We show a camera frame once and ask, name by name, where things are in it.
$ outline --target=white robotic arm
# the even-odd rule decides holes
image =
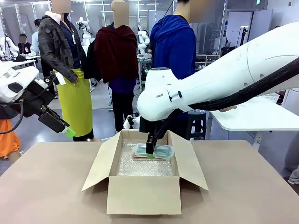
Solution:
[[[83,30],[82,38],[83,38],[83,49],[87,54],[88,46],[90,44],[90,39],[92,37],[92,33],[87,30],[88,22],[83,20],[83,17],[79,18],[79,21],[76,22],[79,25],[79,30]]]
[[[11,57],[13,54],[14,57],[18,56],[19,48],[14,44],[12,39],[6,34],[0,38],[0,47],[1,47],[1,57]]]
[[[138,49],[140,50],[140,54],[144,55],[145,54],[144,49],[146,49],[146,44],[150,43],[150,39],[147,36],[145,31],[138,31],[138,35],[139,35]]]
[[[4,109],[5,106],[8,106],[20,114],[16,126],[8,132],[18,127],[23,116],[37,115],[39,121],[56,133],[62,132],[67,137],[72,138],[75,133],[69,128],[70,125],[62,120],[56,112],[48,108],[54,96],[47,91],[48,85],[45,82],[36,80],[38,73],[38,69],[34,66],[14,70],[10,63],[0,61],[0,106]],[[59,84],[58,80],[63,80],[63,78],[57,77],[54,72],[50,74],[50,77],[45,78],[47,83]]]
[[[183,80],[170,69],[151,69],[137,103],[140,131],[149,133],[147,153],[183,112],[220,110],[258,95],[298,88],[298,39],[299,22],[279,27]]]

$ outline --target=maroon hoodie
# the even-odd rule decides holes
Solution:
[[[117,29],[102,27],[96,35],[94,57],[101,71],[104,83],[116,76],[128,79],[138,78],[137,39],[128,26]]]

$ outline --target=orange apron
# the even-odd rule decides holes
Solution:
[[[10,120],[0,119],[0,132],[5,132],[12,128],[13,126]],[[15,132],[0,134],[0,157],[7,156],[12,152],[16,152],[19,150],[19,148],[20,140]]]

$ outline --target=floor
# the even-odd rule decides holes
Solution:
[[[95,137],[103,139],[115,134],[114,114],[108,109],[93,109],[93,129]],[[26,152],[36,142],[49,141],[71,141],[63,134],[56,134],[48,127],[37,120],[36,116],[24,118],[16,133],[21,140],[21,150]],[[265,132],[259,153],[271,164],[282,177],[289,176],[291,173],[284,169],[284,159],[291,139],[296,132]],[[253,142],[254,133],[244,131],[228,132],[223,130],[216,121],[213,122],[211,140],[246,140],[250,144]],[[9,167],[9,160],[0,159],[0,175]]]
[[[136,108],[137,105],[137,99],[139,96],[139,89],[138,86],[135,87],[133,98],[133,107]],[[111,89],[108,91],[108,84],[100,83],[91,93],[92,101],[93,101],[93,109],[109,109],[112,108],[111,105],[109,105],[112,93]],[[59,100],[53,100],[49,107],[53,110],[61,110]]]

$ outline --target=cardboard box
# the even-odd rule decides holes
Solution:
[[[173,147],[174,157],[171,159],[173,176],[116,175],[123,139],[146,142],[147,137],[147,134],[138,130],[123,130],[101,145],[82,191],[108,177],[107,214],[182,214],[180,178],[208,190],[191,143],[172,132],[167,132],[157,144]]]

